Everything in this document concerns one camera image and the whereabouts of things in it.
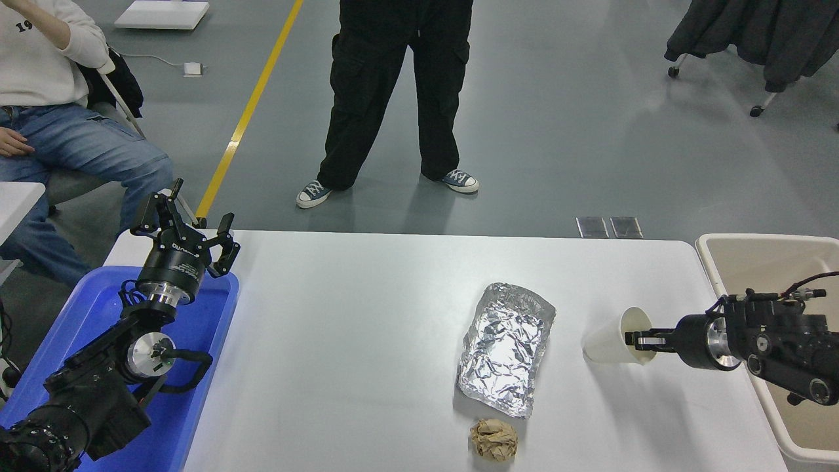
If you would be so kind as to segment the person's hand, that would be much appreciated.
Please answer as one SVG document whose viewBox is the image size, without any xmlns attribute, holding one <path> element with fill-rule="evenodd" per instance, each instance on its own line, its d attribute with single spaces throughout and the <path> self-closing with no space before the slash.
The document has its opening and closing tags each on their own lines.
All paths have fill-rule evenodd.
<svg viewBox="0 0 839 472">
<path fill-rule="evenodd" d="M 9 128 L 0 128 L 0 143 L 0 154 L 3 157 L 23 157 L 34 152 L 34 148 L 28 144 L 27 138 Z"/>
</svg>

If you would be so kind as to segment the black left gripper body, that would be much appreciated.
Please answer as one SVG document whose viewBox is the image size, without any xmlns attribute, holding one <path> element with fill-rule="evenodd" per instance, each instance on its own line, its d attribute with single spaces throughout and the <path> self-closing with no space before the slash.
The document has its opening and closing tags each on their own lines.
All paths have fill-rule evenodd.
<svg viewBox="0 0 839 472">
<path fill-rule="evenodd" d="M 186 227 L 182 233 L 174 228 L 160 229 L 155 234 L 137 229 L 137 236 L 152 239 L 152 248 L 139 272 L 135 286 L 146 295 L 157 287 L 180 290 L 183 298 L 194 298 L 206 273 L 206 235 Z"/>
</svg>

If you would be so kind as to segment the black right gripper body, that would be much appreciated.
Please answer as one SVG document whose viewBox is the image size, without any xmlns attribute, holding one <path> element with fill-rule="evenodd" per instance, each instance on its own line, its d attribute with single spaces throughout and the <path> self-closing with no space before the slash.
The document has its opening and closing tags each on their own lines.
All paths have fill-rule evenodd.
<svg viewBox="0 0 839 472">
<path fill-rule="evenodd" d="M 679 320 L 673 331 L 673 347 L 684 364 L 709 368 L 707 323 L 705 315 L 688 315 Z"/>
</svg>

